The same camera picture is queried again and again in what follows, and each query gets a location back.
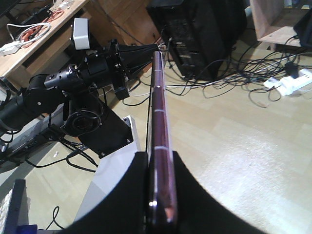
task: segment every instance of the black computer case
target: black computer case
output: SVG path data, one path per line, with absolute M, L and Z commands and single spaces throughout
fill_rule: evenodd
M 153 0 L 147 10 L 185 79 L 217 80 L 215 61 L 247 25 L 242 0 Z

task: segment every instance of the light wooden floor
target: light wooden floor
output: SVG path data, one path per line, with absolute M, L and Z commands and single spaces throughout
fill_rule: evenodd
M 243 43 L 239 46 L 242 51 L 247 48 Z M 249 54 L 261 58 L 268 53 L 257 49 Z M 169 77 L 176 77 L 172 71 L 166 74 L 167 84 L 175 82 Z M 133 94 L 148 91 L 141 85 Z M 205 93 L 218 92 L 207 88 Z M 126 102 L 134 104 L 144 97 L 130 97 Z M 201 89 L 183 97 L 170 93 L 167 97 L 174 149 L 211 195 L 270 234 L 312 234 L 312 101 L 308 100 L 312 94 L 283 97 L 278 102 L 269 102 L 267 94 L 254 96 L 267 108 L 252 104 L 239 87 L 212 99 L 205 99 Z M 137 107 L 118 103 L 113 110 L 120 117 L 135 118 L 144 148 L 147 102 Z M 40 164 L 67 154 L 56 145 Z M 83 158 L 73 162 L 91 167 Z M 66 163 L 34 169 L 26 178 L 30 223 L 45 228 L 53 208 L 60 206 L 57 220 L 69 225 L 92 175 Z

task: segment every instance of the power strip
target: power strip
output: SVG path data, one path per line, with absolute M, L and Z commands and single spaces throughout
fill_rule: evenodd
M 285 96 L 292 94 L 294 91 L 310 84 L 311 82 L 312 72 L 308 69 L 301 69 L 298 78 L 294 79 L 291 76 L 284 77 L 279 81 L 279 86 L 276 89 L 282 96 Z
M 0 56 L 10 55 L 16 53 L 21 47 L 20 41 L 14 41 L 8 44 L 5 44 L 0 48 Z

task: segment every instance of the robotic arm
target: robotic arm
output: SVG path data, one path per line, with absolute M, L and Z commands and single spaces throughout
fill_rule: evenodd
M 99 100 L 97 90 L 112 85 L 119 100 L 127 98 L 126 82 L 137 77 L 156 50 L 156 44 L 127 46 L 113 40 L 108 47 L 87 56 L 79 66 L 69 65 L 51 75 L 32 77 L 21 95 L 1 107 L 0 136 L 18 131 L 40 114 L 52 114 L 64 104 L 64 122 L 61 126 L 60 122 L 56 124 L 57 130 L 46 135 L 47 140 L 64 135 L 78 137 L 100 158 L 129 144 L 132 141 L 129 126 Z M 0 153 L 1 172 L 6 171 L 1 168 L 5 161 L 16 165 L 23 162 L 23 158 L 14 160 L 16 154 L 8 152 Z

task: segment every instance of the black cable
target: black cable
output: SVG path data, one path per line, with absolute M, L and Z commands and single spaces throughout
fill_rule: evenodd
M 105 102 L 105 105 L 107 105 L 107 98 L 106 98 L 106 92 L 105 92 L 105 89 L 102 88 L 102 91 L 103 91 L 103 96 L 104 96 L 104 102 Z
M 26 1 L 26 2 L 19 2 L 18 4 L 29 4 L 29 3 L 41 2 L 41 1 L 46 1 L 46 0 Z
M 97 163 L 94 161 L 93 158 L 91 158 L 89 155 L 87 155 L 84 151 L 82 151 L 81 149 L 77 148 L 74 145 L 70 145 L 68 142 L 64 141 L 65 139 L 61 140 L 60 143 L 65 146 L 66 148 L 70 149 L 71 151 L 77 150 L 79 151 L 79 154 L 81 156 L 83 156 L 86 160 L 88 160 L 89 162 L 91 162 L 93 165 L 95 165 L 96 167 L 98 166 Z
M 124 104 L 125 106 L 139 106 L 141 104 L 143 104 L 150 96 L 146 97 L 143 101 L 137 103 L 137 104 L 127 104 L 124 102 L 124 99 L 122 100 L 122 104 Z
M 52 212 L 52 221 L 51 223 L 47 226 L 46 230 L 48 230 L 50 228 L 50 226 L 55 223 L 55 225 L 57 225 L 59 228 L 61 229 L 64 229 L 61 225 L 59 225 L 59 223 L 55 220 L 57 218 L 59 214 L 59 206 L 56 206 L 54 209 L 53 209 L 53 212 Z
M 40 166 L 38 166 L 38 165 L 36 165 L 36 164 L 30 162 L 28 159 L 25 159 L 25 162 L 27 162 L 29 165 L 31 165 L 31 166 L 33 166 L 33 167 L 35 167 L 35 168 L 44 168 L 44 167 L 48 167 L 48 166 L 51 166 L 51 165 L 53 165 L 53 164 L 62 162 L 62 161 L 64 161 L 64 160 L 66 160 L 66 158 L 62 158 L 62 159 L 60 159 L 60 160 L 57 160 L 57 161 L 54 161 L 54 162 L 51 162 L 51 163 L 48 163 L 48 164 L 45 164 L 45 165 L 40 165 Z

